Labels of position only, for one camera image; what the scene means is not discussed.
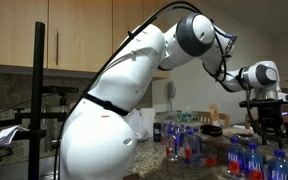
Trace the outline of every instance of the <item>white object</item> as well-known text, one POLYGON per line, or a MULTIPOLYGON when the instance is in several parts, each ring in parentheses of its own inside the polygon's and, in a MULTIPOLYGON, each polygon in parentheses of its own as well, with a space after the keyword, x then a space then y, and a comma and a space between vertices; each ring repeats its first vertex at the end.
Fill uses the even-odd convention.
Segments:
POLYGON ((221 127, 219 120, 213 121, 213 126, 221 127))
POLYGON ((64 126, 60 177, 122 179, 132 165, 135 147, 135 134, 123 117, 82 99, 64 126))
POLYGON ((28 131, 28 129, 25 129, 23 127, 20 126, 13 126, 7 129, 4 129, 0 132, 0 145, 10 145, 15 133, 20 130, 20 131, 28 131))
POLYGON ((133 129, 136 140, 145 141, 148 139, 148 131, 143 126, 143 118, 138 110, 134 108, 132 112, 125 116, 125 120, 133 129))
POLYGON ((148 131, 148 136, 153 137, 153 123, 155 121, 154 108, 141 108, 141 116, 143 118, 143 126, 148 131))

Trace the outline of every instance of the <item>blue bottle cap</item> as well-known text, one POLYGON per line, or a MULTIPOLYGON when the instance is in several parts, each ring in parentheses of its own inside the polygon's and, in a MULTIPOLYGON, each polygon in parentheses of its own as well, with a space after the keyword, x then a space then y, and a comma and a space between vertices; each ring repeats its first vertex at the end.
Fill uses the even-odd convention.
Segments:
POLYGON ((187 134, 188 134, 188 135, 193 135, 193 131, 192 131, 192 130, 188 130, 188 131, 187 131, 187 134))
POLYGON ((174 134, 174 131, 172 129, 169 129, 167 132, 168 134, 174 134))
POLYGON ((237 137, 231 137, 231 143, 238 143, 237 137))
POLYGON ((281 149, 275 149, 274 150, 274 155, 280 158, 285 158, 285 151, 281 149))
POLYGON ((257 149, 257 144, 255 142, 249 142, 248 143, 248 148, 250 148, 252 150, 256 150, 257 149))

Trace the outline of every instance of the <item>kitchen counter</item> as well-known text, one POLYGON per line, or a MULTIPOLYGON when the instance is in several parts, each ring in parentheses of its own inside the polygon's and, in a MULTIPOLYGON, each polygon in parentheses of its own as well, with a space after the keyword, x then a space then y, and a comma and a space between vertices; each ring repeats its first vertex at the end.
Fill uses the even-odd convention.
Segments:
MULTIPOLYGON (((230 136, 234 133, 250 132, 235 128, 224 129, 224 135, 230 136)), ((203 136, 203 140, 207 144, 204 145, 205 153, 212 153, 218 157, 218 165, 215 167, 189 167, 180 159, 178 162, 169 162, 165 158, 165 149, 160 143, 153 142, 150 138, 144 142, 137 143, 136 155, 134 163, 127 174, 138 174, 140 179, 148 180, 192 180, 192 179, 230 179, 226 173, 225 166, 225 151, 230 144, 229 139, 221 137, 203 136)), ((277 143, 269 145, 259 145, 258 151, 265 155, 266 158, 271 158, 273 150, 278 148, 277 143)), ((284 150, 288 158, 288 144, 285 144, 284 150)), ((52 153, 42 153, 41 157, 52 156, 52 153)), ((0 166, 19 163, 26 161, 27 157, 19 158, 16 156, 5 157, 0 166)))

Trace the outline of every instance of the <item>water bottle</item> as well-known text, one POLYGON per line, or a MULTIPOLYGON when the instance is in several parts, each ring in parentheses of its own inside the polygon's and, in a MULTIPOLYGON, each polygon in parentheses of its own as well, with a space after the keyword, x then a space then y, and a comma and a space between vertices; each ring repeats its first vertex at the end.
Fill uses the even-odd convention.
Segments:
POLYGON ((238 139, 236 137, 231 138, 231 144, 227 149, 226 158, 227 172, 235 178, 244 177, 244 151, 238 144, 238 139))
POLYGON ((165 145, 166 138, 167 138, 167 123, 164 122, 161 128, 161 144, 162 145, 165 145))
POLYGON ((167 131, 168 130, 174 130, 173 124, 172 123, 168 123, 167 125, 167 131))
POLYGON ((257 144, 248 143, 248 150, 245 152, 244 173, 247 179, 264 179, 263 156, 257 153, 257 144))
POLYGON ((193 128, 193 154, 201 154, 202 152, 202 138, 198 134, 198 128, 193 128))
POLYGON ((176 149, 176 138, 174 136, 174 130, 168 130, 167 140, 165 142, 165 153, 166 158, 169 161, 177 161, 177 149, 176 149))
POLYGON ((185 164, 191 164, 192 144, 193 144, 193 131, 188 130, 187 134, 184 136, 184 162, 185 164))
POLYGON ((176 146, 175 150, 176 150, 177 156, 179 156, 180 155, 180 148, 181 148, 180 147, 181 134, 180 134, 180 129, 179 129, 178 125, 174 126, 174 136, 175 136, 175 146, 176 146))
POLYGON ((186 134, 184 124, 180 125, 180 152, 184 152, 184 136, 186 134))
POLYGON ((275 157, 267 162, 268 180, 288 180, 288 162, 285 160, 285 151, 276 149, 275 157))
POLYGON ((189 130, 191 130, 191 126, 186 126, 185 130, 186 130, 186 133, 187 133, 189 130))

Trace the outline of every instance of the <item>cabinet door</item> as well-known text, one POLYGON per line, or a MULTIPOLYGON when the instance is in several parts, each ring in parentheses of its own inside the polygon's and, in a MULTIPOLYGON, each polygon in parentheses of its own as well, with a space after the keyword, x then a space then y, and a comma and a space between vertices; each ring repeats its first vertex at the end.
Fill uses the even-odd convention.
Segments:
MULTIPOLYGON (((163 8, 167 4, 166 0, 143 0, 143 16, 144 20, 149 18, 152 14, 154 14, 159 9, 163 8)), ((161 17, 153 22, 154 25, 159 27, 162 32, 166 32, 168 28, 171 26, 167 25, 166 17, 161 17)), ((154 75, 155 78, 168 78, 168 71, 157 71, 154 75)))
POLYGON ((50 0, 48 68, 97 72, 112 54, 112 0, 50 0))
POLYGON ((35 22, 47 25, 47 6, 47 0, 0 0, 0 65, 33 66, 35 22))

